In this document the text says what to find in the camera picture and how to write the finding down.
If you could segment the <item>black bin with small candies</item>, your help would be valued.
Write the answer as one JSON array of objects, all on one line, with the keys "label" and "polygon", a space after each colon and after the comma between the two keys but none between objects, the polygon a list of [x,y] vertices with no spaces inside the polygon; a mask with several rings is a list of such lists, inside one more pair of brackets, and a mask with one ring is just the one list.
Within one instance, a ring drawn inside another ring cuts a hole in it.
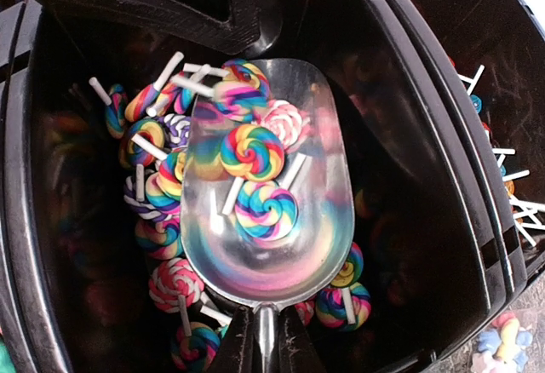
[{"label": "black bin with small candies", "polygon": [[38,0],[1,13],[1,330],[18,372],[172,372],[178,314],[147,293],[154,267],[123,200],[126,171],[89,79],[136,95],[175,52],[220,65],[291,58],[334,97],[359,212],[371,313],[341,333],[304,325],[325,372],[420,372],[506,301],[502,265],[439,161],[444,116],[374,0],[278,0],[283,26],[257,56],[152,28],[56,14]]}]

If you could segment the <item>silver metal scoop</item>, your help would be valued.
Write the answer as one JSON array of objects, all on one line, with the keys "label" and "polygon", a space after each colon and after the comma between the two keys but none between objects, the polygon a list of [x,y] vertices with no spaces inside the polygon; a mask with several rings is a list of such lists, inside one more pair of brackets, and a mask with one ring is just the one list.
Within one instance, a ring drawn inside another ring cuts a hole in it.
[{"label": "silver metal scoop", "polygon": [[278,368],[278,316],[326,287],[353,242],[354,207],[333,94],[303,60],[258,60],[281,135],[231,120],[204,84],[189,135],[181,241],[214,293],[248,307],[253,372]]}]

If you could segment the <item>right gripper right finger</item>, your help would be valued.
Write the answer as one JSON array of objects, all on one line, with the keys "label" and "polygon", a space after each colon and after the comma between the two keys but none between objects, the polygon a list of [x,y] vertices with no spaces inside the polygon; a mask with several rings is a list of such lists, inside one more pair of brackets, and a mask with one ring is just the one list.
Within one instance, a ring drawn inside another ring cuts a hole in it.
[{"label": "right gripper right finger", "polygon": [[278,368],[281,373],[325,372],[294,307],[286,307],[279,314],[278,339]]}]

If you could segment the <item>clear plastic jar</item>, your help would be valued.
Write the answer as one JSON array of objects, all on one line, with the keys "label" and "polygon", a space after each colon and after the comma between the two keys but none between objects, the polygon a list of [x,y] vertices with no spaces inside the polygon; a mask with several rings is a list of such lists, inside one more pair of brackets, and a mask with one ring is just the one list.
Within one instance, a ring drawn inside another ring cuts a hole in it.
[{"label": "clear plastic jar", "polygon": [[526,349],[532,342],[532,333],[516,313],[502,313],[478,334],[470,372],[523,372],[529,360]]}]

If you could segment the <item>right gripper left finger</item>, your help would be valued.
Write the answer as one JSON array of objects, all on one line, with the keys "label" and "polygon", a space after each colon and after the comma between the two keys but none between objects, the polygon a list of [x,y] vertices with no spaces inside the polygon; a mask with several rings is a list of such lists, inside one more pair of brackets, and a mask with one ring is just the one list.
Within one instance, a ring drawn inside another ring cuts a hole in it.
[{"label": "right gripper left finger", "polygon": [[260,372],[257,344],[254,338],[254,314],[239,307],[212,362],[212,371],[220,373]]}]

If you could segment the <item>black bin with lollipops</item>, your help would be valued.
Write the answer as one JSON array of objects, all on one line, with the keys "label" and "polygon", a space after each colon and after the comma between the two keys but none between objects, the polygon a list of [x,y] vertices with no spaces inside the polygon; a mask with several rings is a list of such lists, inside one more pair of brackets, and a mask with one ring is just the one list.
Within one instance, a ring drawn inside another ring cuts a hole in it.
[{"label": "black bin with lollipops", "polygon": [[439,161],[452,169],[466,198],[478,202],[508,298],[544,269],[544,248],[527,250],[515,230],[494,154],[473,103],[449,58],[530,63],[544,72],[544,29],[524,0],[374,0],[396,20],[399,52],[410,57],[425,101],[444,116]]}]

